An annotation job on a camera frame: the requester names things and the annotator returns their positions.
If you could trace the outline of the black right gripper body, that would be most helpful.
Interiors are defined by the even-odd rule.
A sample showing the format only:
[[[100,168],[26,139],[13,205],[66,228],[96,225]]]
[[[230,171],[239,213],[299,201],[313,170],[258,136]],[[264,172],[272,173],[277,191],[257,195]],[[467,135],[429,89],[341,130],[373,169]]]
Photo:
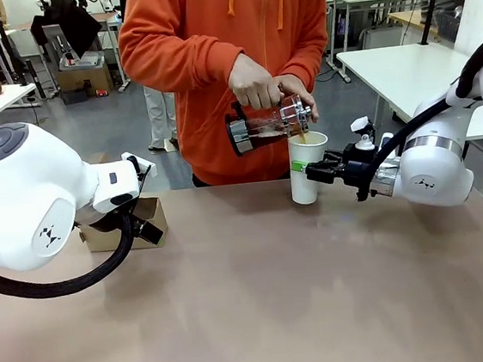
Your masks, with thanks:
[[[346,186],[355,187],[359,201],[374,197],[378,191],[372,182],[380,164],[384,160],[377,147],[372,150],[360,150],[356,144],[349,143],[342,151],[340,159],[340,178]]]

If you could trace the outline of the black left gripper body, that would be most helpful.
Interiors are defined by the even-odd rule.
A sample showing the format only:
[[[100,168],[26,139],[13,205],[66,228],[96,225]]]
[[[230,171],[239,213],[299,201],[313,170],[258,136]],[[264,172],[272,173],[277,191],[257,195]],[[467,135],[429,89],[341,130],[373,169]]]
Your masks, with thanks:
[[[122,209],[99,212],[93,208],[81,209],[76,213],[76,225],[91,228],[129,224],[130,218]]]

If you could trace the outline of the person's left hand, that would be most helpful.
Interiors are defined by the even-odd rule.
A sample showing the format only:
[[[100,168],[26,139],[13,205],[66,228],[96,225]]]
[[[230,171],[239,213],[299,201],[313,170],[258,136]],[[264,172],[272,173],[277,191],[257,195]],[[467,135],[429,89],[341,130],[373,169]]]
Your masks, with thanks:
[[[275,83],[278,85],[280,92],[284,95],[298,95],[305,106],[311,108],[312,121],[318,121],[320,115],[314,97],[307,91],[303,81],[298,77],[290,74],[279,75],[274,77]]]

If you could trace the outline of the person's right hand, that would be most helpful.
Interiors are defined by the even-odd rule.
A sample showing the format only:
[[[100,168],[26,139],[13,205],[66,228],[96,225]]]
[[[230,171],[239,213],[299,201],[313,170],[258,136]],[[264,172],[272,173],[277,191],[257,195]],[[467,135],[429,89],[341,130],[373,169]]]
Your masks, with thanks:
[[[244,53],[235,58],[228,86],[242,106],[256,110],[277,106],[282,95],[271,74]]]

